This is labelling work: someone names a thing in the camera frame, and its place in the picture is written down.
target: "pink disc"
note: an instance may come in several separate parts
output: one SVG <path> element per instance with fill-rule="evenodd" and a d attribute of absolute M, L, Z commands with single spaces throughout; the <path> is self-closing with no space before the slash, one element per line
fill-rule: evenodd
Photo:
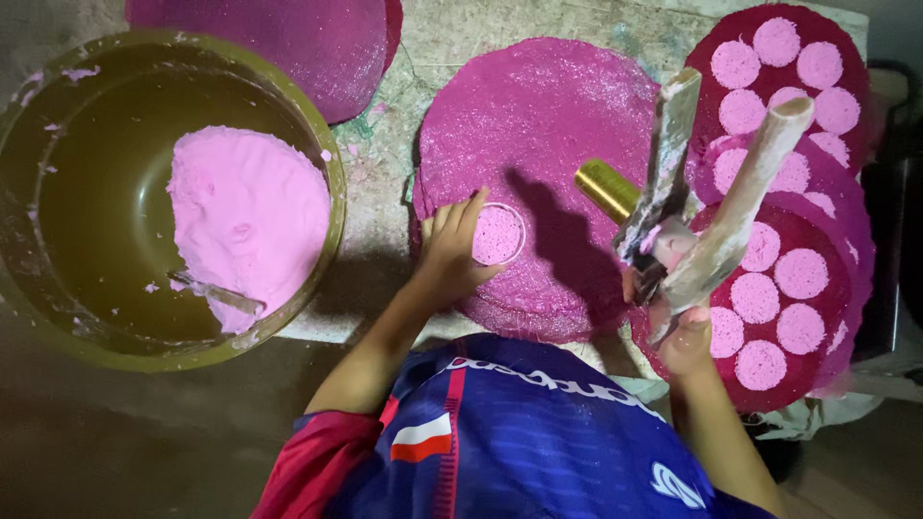
<path fill-rule="evenodd" d="M 836 207 L 833 205 L 833 200 L 827 195 L 811 191 L 810 193 L 805 193 L 805 198 L 810 200 L 810 203 L 823 209 L 827 216 L 836 218 Z"/>
<path fill-rule="evenodd" d="M 744 345 L 744 321 L 727 308 L 712 308 L 712 356 L 727 358 Z"/>
<path fill-rule="evenodd" d="M 849 169 L 849 148 L 842 139 L 829 131 L 819 131 L 808 135 L 819 148 L 830 153 L 844 168 Z"/>
<path fill-rule="evenodd" d="M 734 373 L 749 390 L 774 388 L 785 376 L 785 353 L 769 341 L 750 341 L 740 350 Z"/>
<path fill-rule="evenodd" d="M 746 157 L 746 148 L 734 148 L 722 152 L 714 161 L 714 186 L 722 195 L 726 195 L 727 190 L 731 188 L 737 171 L 740 170 L 740 165 L 744 163 Z"/>
<path fill-rule="evenodd" d="M 766 107 L 754 91 L 732 91 L 721 100 L 718 120 L 731 135 L 756 131 L 766 116 Z"/>
<path fill-rule="evenodd" d="M 814 308 L 795 303 L 779 314 L 775 335 L 786 351 L 805 355 L 816 350 L 823 341 L 823 318 Z"/>
<path fill-rule="evenodd" d="M 834 135 L 843 135 L 859 122 L 861 108 L 849 91 L 832 87 L 817 94 L 814 102 L 817 123 Z"/>
<path fill-rule="evenodd" d="M 766 65 L 786 66 L 798 56 L 801 38 L 793 22 L 782 17 L 773 18 L 756 29 L 753 50 Z"/>
<path fill-rule="evenodd" d="M 843 76 L 843 57 L 836 45 L 814 42 L 798 55 L 798 77 L 809 87 L 829 89 Z"/>
<path fill-rule="evenodd" d="M 745 322 L 763 324 L 779 313 L 779 291 L 769 276 L 747 272 L 731 285 L 731 304 Z"/>
<path fill-rule="evenodd" d="M 788 251 L 775 264 L 774 277 L 782 293 L 795 299 L 810 299 L 830 282 L 827 262 L 809 248 Z"/>
<path fill-rule="evenodd" d="M 477 217 L 472 258 L 482 265 L 513 260 L 522 243 L 522 220 L 505 206 L 485 205 Z"/>
<path fill-rule="evenodd" d="M 808 188 L 810 180 L 810 167 L 808 159 L 797 151 L 792 151 L 783 160 L 779 173 L 775 180 L 769 186 L 769 192 L 789 191 L 792 193 L 804 193 Z"/>
<path fill-rule="evenodd" d="M 743 42 L 724 42 L 712 54 L 712 74 L 723 87 L 742 89 L 760 75 L 760 57 Z"/>
<path fill-rule="evenodd" d="M 763 272 L 773 266 L 779 257 L 779 247 L 782 242 L 779 233 L 763 222 L 754 222 L 750 231 L 750 240 L 747 242 L 747 254 L 740 261 L 740 267 L 745 271 Z"/>

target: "person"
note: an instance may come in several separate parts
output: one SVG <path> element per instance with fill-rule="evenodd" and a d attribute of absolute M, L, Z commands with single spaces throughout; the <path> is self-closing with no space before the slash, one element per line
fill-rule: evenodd
<path fill-rule="evenodd" d="M 295 422 L 251 517 L 783 517 L 712 361 L 708 308 L 658 352 L 676 432 L 549 344 L 480 333 L 411 352 L 435 312 L 504 270 L 471 258 L 487 193 L 422 222 L 414 275 Z"/>

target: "hand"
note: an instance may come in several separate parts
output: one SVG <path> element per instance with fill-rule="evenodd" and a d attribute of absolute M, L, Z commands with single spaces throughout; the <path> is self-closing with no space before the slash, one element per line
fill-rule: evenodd
<path fill-rule="evenodd" d="M 634 297 L 634 267 L 622 272 L 622 296 L 628 303 Z M 649 315 L 652 321 L 669 319 L 667 312 L 654 301 Z M 708 309 L 708 298 L 701 306 L 692 307 L 679 316 L 679 326 L 666 336 L 657 350 L 657 356 L 671 375 L 687 375 L 714 370 L 712 360 L 712 312 Z"/>
<path fill-rule="evenodd" d="M 477 217 L 490 190 L 482 187 L 471 199 L 440 207 L 420 223 L 423 254 L 411 284 L 434 309 L 447 308 L 503 272 L 503 265 L 475 267 L 471 258 Z"/>

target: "blue jersey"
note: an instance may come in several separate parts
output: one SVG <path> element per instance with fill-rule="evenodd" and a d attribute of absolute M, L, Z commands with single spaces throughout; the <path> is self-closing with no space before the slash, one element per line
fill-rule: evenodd
<path fill-rule="evenodd" d="M 255 517 L 772 517 L 716 491 L 657 413 L 547 344 L 484 333 L 412 353 L 381 417 L 295 426 Z"/>

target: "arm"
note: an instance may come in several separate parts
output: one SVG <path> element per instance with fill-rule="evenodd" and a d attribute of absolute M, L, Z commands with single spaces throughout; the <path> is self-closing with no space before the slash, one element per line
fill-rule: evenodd
<path fill-rule="evenodd" d="M 419 268 L 323 381 L 306 413 L 375 413 L 429 318 L 503 270 L 501 265 L 472 266 L 474 229 L 488 193 L 482 188 L 472 199 L 440 207 L 435 217 L 421 222 L 424 250 Z"/>
<path fill-rule="evenodd" d="M 625 302 L 634 296 L 634 270 L 622 278 Z M 670 371 L 670 407 L 677 434 L 722 492 L 785 517 L 779 490 L 747 436 L 711 354 L 708 308 L 693 307 L 661 344 L 657 355 Z"/>

